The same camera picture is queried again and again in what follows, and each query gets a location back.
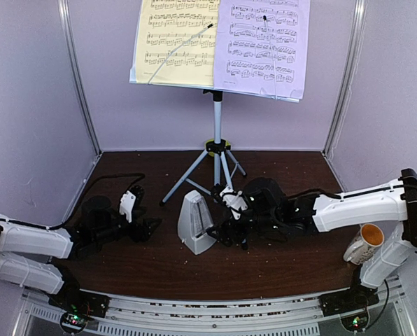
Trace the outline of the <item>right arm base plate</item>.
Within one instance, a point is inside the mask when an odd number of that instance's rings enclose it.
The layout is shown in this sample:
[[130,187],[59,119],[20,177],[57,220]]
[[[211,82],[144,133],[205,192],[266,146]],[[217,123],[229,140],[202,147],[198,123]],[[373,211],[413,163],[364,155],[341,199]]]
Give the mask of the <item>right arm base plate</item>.
[[357,287],[322,294],[318,297],[323,316],[333,316],[364,309],[379,303],[376,289]]

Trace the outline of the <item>yellow sheet music page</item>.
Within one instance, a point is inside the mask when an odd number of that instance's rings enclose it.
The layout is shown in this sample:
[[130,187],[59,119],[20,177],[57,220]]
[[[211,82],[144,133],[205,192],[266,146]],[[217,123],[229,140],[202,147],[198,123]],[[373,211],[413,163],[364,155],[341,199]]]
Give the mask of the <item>yellow sheet music page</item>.
[[130,83],[213,87],[219,1],[142,1]]

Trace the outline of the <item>light blue folding music stand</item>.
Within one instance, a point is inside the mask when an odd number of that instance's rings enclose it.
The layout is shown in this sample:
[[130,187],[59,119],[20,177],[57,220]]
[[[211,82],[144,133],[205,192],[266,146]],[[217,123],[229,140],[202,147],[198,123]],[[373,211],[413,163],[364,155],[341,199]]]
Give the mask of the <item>light blue folding music stand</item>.
[[[198,88],[202,90],[204,93],[211,95],[213,100],[213,107],[214,107],[214,132],[213,132],[213,138],[216,143],[219,143],[222,138],[221,136],[221,120],[222,120],[222,102],[223,102],[223,95],[226,92],[229,91],[222,91],[219,89],[215,89],[214,87],[192,87],[192,88]],[[287,102],[297,102],[297,101],[290,101],[290,100],[281,100],[281,101],[287,101]],[[199,156],[200,160],[203,160],[207,158],[210,155],[207,150],[204,147],[204,150]],[[243,173],[243,167],[239,163],[239,161],[235,158],[235,156],[232,153],[232,150],[226,150],[225,152],[222,152],[221,154],[215,154],[212,156],[214,159],[214,171],[213,171],[213,177],[214,177],[214,186],[216,184],[220,184],[222,186],[230,186],[233,190],[232,185],[232,179],[233,176],[236,173]],[[201,185],[195,185],[194,189],[198,191],[201,195],[205,196],[205,194],[209,194],[211,196],[211,190],[208,191]],[[285,238],[283,235],[277,233],[277,232],[268,232],[267,234],[274,233],[280,238]]]

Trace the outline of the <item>white metronome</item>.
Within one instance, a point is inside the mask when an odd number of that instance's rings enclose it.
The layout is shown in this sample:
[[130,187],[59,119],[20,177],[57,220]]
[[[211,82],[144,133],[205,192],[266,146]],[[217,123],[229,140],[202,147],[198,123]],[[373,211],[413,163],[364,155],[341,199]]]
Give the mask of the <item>white metronome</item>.
[[178,237],[196,256],[216,243],[207,230],[213,227],[213,219],[204,196],[192,190],[185,195],[178,218]]

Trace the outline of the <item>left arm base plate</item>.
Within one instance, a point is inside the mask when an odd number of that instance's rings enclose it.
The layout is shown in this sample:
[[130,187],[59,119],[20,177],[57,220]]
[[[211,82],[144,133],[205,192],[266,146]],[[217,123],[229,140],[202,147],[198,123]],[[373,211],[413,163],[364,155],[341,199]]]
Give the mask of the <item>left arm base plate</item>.
[[110,302],[107,295],[82,290],[69,291],[67,294],[47,294],[47,296],[50,305],[81,317],[105,317]]

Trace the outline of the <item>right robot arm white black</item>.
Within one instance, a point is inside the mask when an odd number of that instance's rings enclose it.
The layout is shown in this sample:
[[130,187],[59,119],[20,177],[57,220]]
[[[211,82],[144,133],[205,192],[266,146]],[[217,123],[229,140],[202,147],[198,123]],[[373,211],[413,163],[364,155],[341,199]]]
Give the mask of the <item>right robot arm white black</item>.
[[339,194],[319,188],[287,196],[272,178],[255,178],[243,190],[217,184],[211,195],[229,211],[207,234],[225,246],[245,245],[250,233],[277,232],[285,238],[315,235],[352,225],[395,221],[396,228],[376,255],[359,269],[358,282],[344,292],[344,304],[359,308],[370,289],[417,253],[417,173],[407,168],[387,183]]

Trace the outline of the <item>purple sheet music page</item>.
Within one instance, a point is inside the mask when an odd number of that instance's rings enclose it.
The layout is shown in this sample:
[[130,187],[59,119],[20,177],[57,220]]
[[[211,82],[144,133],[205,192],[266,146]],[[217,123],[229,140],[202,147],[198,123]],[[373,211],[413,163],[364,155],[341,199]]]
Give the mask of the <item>purple sheet music page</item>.
[[215,89],[298,102],[304,96],[310,1],[221,1]]

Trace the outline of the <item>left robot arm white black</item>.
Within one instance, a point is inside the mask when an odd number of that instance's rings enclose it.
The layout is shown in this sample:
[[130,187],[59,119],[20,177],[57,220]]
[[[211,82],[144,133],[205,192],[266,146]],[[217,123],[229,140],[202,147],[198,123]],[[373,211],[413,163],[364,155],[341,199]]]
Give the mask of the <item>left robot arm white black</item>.
[[78,311],[89,302],[78,280],[62,266],[36,262],[31,255],[62,260],[82,260],[100,252],[104,244],[129,237],[133,242],[146,242],[162,222],[145,218],[141,202],[145,190],[139,181],[143,173],[128,173],[133,178],[123,193],[118,209],[109,198],[97,195],[80,207],[75,225],[66,219],[56,226],[43,226],[0,214],[0,280],[44,292],[57,305]]

